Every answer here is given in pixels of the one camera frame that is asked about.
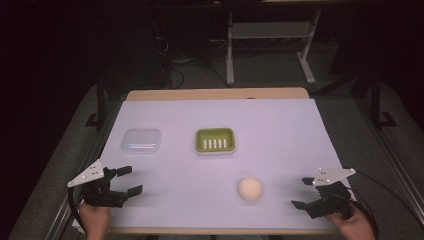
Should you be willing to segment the green soap dish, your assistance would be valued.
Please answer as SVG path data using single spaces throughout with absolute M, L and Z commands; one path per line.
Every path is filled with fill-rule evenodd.
M 199 129 L 195 135 L 195 149 L 200 155 L 227 155 L 235 150 L 231 128 Z

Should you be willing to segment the person's right hand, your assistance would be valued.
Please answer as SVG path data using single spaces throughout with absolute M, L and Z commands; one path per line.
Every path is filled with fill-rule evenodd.
M 366 216 L 354 205 L 351 206 L 352 217 L 345 220 L 339 213 L 326 216 L 346 240 L 376 240 L 374 230 Z

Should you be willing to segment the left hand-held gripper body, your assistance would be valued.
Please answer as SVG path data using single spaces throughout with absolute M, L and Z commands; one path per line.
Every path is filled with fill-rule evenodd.
M 104 167 L 100 160 L 96 160 L 74 179 L 68 182 L 67 187 L 82 187 L 84 201 L 95 207 L 121 208 L 128 200 L 126 192 L 117 192 L 110 189 L 110 182 L 116 176 L 117 169 Z

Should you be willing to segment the white table mat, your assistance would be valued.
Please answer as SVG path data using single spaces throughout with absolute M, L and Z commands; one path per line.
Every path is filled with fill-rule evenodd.
M 121 142 L 132 128 L 160 130 L 159 150 L 124 153 Z M 195 135 L 205 128 L 231 128 L 233 153 L 198 154 Z M 143 186 L 141 195 L 113 209 L 113 232 L 312 234 L 334 229 L 291 203 L 318 197 L 302 178 L 341 166 L 312 99 L 126 101 L 100 160 L 109 168 L 133 168 L 112 180 L 113 190 Z M 262 183 L 259 200 L 245 201 L 238 193 L 239 182 L 248 177 Z

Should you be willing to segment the clear plastic lid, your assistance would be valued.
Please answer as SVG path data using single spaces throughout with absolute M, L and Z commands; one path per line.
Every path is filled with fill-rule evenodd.
M 121 149 L 126 154 L 154 154 L 159 150 L 160 143 L 160 130 L 132 128 L 125 132 Z

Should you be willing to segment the person's left hand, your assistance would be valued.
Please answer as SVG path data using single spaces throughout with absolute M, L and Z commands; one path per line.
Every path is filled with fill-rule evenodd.
M 111 219 L 111 210 L 108 207 L 94 207 L 83 203 L 79 214 L 85 227 L 87 240 L 105 240 Z

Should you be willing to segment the black metal stand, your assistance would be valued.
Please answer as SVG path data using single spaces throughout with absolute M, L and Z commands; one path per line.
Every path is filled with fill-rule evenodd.
M 383 127 L 395 127 L 396 122 L 389 112 L 382 112 L 381 99 L 381 77 L 375 68 L 364 68 L 358 73 L 351 95 L 354 98 L 363 99 L 370 93 L 369 117 L 373 125 L 381 130 Z
M 85 123 L 87 127 L 95 127 L 97 131 L 102 129 L 102 126 L 106 121 L 106 102 L 107 91 L 105 88 L 105 80 L 103 78 L 99 78 L 96 84 L 97 112 L 89 116 Z

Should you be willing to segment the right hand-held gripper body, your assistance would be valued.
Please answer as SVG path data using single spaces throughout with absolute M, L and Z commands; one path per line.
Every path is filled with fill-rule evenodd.
M 345 220 L 352 217 L 351 194 L 342 183 L 344 179 L 356 173 L 353 168 L 319 168 L 314 177 L 314 184 L 320 199 L 306 204 L 305 211 L 312 218 L 340 213 Z

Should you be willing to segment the round cream soap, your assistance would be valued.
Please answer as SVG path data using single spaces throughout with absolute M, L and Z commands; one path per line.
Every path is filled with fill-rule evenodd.
M 259 200 L 263 195 L 262 183 L 257 178 L 243 178 L 239 182 L 238 193 L 245 201 Z

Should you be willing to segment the white metal desk frame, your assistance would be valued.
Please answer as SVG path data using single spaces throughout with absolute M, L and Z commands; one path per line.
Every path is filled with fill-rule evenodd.
M 235 84 L 233 63 L 233 41 L 264 41 L 274 45 L 277 40 L 302 42 L 303 48 L 297 53 L 301 70 L 309 85 L 316 83 L 315 77 L 308 63 L 308 54 L 318 27 L 321 9 L 315 10 L 310 21 L 298 22 L 252 22 L 239 23 L 233 20 L 233 13 L 229 13 L 227 27 L 226 53 L 226 84 Z

